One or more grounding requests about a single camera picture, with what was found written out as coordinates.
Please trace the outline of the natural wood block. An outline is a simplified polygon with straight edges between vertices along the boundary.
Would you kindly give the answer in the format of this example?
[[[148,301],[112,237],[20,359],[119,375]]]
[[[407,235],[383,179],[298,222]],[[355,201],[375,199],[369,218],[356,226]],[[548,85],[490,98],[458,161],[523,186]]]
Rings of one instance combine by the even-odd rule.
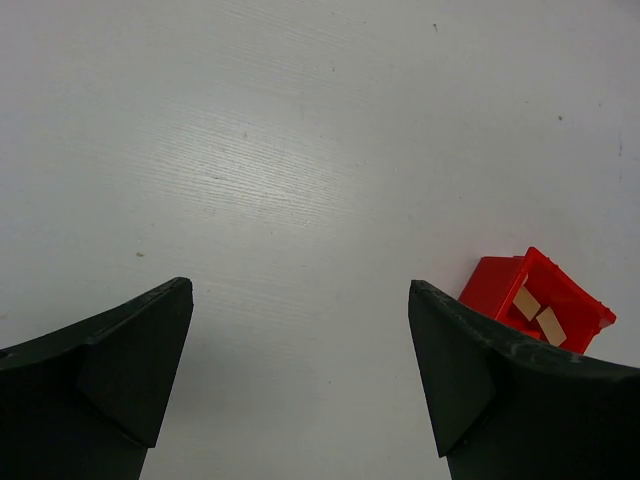
[[[550,306],[536,316],[536,321],[549,344],[558,347],[567,339],[560,321]]]
[[[513,305],[527,321],[533,320],[541,308],[541,304],[535,299],[525,285],[522,285],[518,289],[513,298]]]

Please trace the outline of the red plastic bin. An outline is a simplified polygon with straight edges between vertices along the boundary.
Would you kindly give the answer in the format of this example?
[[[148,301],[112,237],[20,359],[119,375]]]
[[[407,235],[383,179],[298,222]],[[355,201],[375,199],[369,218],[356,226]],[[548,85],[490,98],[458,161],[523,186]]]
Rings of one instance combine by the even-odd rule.
[[[537,315],[548,306],[553,309],[567,335],[558,346],[565,350],[585,353],[594,337],[616,321],[616,315],[608,307],[535,247],[528,248],[520,256],[482,257],[459,301],[497,322],[548,343],[536,317],[527,321],[513,305],[513,298],[522,285],[541,304]]]

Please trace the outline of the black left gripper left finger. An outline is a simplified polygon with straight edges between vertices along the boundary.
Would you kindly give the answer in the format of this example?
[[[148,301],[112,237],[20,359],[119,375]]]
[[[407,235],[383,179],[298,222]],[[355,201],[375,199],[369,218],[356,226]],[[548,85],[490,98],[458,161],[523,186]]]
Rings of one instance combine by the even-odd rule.
[[[176,277],[2,349],[2,478],[139,478],[158,441],[192,312],[192,282]]]

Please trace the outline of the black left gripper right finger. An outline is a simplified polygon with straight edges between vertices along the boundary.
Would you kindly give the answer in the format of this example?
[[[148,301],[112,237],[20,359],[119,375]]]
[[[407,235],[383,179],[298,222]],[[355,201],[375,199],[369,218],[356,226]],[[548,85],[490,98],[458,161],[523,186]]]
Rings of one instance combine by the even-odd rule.
[[[408,320],[438,455],[455,479],[635,479],[639,372],[551,346],[423,280]]]

